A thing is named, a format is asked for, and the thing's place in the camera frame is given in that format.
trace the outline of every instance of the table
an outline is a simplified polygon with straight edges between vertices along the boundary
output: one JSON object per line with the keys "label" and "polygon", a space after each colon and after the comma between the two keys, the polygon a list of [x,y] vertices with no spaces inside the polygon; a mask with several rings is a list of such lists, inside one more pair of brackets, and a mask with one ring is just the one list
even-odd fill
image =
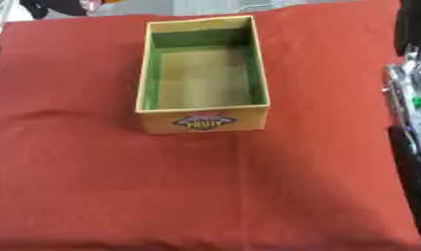
{"label": "table", "polygon": [[8,24],[0,250],[421,250],[389,145],[395,0],[255,14],[266,130],[151,136],[132,111],[145,24]]}

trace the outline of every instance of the open box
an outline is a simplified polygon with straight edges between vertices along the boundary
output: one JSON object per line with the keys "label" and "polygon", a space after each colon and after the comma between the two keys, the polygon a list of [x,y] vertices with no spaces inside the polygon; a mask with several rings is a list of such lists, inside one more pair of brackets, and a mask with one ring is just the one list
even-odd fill
{"label": "open box", "polygon": [[253,17],[148,24],[136,101],[147,132],[262,129],[269,107]]}

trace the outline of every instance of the red tablecloth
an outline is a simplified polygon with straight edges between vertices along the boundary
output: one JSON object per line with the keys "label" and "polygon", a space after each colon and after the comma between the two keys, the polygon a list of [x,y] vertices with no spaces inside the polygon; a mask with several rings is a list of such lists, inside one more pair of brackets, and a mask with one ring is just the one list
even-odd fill
{"label": "red tablecloth", "polygon": [[0,250],[421,250],[380,91],[396,2],[255,14],[273,107],[251,132],[140,132],[145,24],[170,18],[8,25]]}

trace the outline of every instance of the label on box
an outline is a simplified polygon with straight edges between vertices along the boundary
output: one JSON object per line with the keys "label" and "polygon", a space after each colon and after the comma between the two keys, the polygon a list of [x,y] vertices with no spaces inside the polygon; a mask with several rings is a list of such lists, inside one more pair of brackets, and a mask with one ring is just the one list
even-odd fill
{"label": "label on box", "polygon": [[211,130],[219,126],[234,123],[236,121],[236,119],[222,116],[188,116],[175,121],[174,125],[198,130]]}

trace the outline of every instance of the green box lining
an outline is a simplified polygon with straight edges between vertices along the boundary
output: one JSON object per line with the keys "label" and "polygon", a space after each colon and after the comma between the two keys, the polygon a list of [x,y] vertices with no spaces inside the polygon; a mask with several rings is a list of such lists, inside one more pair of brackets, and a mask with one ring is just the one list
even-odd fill
{"label": "green box lining", "polygon": [[146,91],[143,110],[156,110],[159,99],[162,54],[183,51],[205,51],[227,47],[242,47],[246,60],[246,74],[251,105],[266,104],[262,68],[257,57],[257,44],[251,28],[203,29],[200,31],[152,34],[149,46]]}

